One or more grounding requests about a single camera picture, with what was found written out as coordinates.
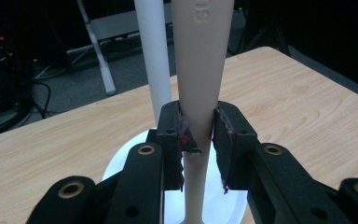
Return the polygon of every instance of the black equipment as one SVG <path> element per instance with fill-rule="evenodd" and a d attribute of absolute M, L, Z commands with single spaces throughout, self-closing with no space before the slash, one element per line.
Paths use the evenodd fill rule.
<path fill-rule="evenodd" d="M 97 185 L 84 176 L 60 180 L 27 223 L 162 223 L 163 190 L 183 186 L 182 151 L 192 149 L 181 120 L 178 102 L 163 106 L 158 128 L 130 150 L 121 172 Z M 312 179 L 289 150 L 260 144 L 235 105 L 218 103 L 213 145 L 222 193 L 248 190 L 256 223 L 358 223 L 358 178 L 339 190 Z"/>

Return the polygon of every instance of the table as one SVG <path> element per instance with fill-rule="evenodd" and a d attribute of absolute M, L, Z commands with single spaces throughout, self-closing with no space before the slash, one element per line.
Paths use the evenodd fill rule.
<path fill-rule="evenodd" d="M 178 99 L 176 77 L 172 98 Z M 0 134 L 0 223 L 24 223 L 69 175 L 96 183 L 117 150 L 155 126 L 148 86 Z M 275 49 L 228 58 L 220 100 L 236 105 L 261 142 L 288 148 L 316 180 L 358 177 L 358 95 Z M 246 212 L 243 223 L 252 222 Z"/>

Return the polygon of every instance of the white plate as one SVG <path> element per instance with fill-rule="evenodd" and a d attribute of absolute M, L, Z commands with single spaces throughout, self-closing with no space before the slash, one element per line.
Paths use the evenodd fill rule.
<path fill-rule="evenodd" d="M 103 180 L 121 171 L 130 149 L 143 143 L 148 131 L 140 133 L 127 142 L 109 162 Z M 205 183 L 204 223 L 241 223 L 246 208 L 247 191 L 230 190 L 224 194 L 220 173 L 216 164 L 216 153 L 211 146 L 209 165 Z M 185 218 L 185 194 L 180 190 L 165 191 L 164 223 L 176 224 Z"/>

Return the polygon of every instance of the cylindrical rod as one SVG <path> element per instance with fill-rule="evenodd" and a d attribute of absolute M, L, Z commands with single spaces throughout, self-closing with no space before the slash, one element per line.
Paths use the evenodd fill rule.
<path fill-rule="evenodd" d="M 172 0 L 179 103 L 201 155 L 184 154 L 186 216 L 202 223 L 206 170 L 233 0 Z"/>
<path fill-rule="evenodd" d="M 147 80 L 156 124 L 161 107 L 171 101 L 170 67 L 162 0 L 135 0 Z"/>

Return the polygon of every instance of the beige pole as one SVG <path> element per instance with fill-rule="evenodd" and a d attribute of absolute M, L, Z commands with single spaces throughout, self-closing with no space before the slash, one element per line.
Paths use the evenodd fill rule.
<path fill-rule="evenodd" d="M 182 115 L 202 150 L 184 153 L 186 216 L 202 223 L 206 170 L 233 0 L 172 0 L 173 36 Z"/>

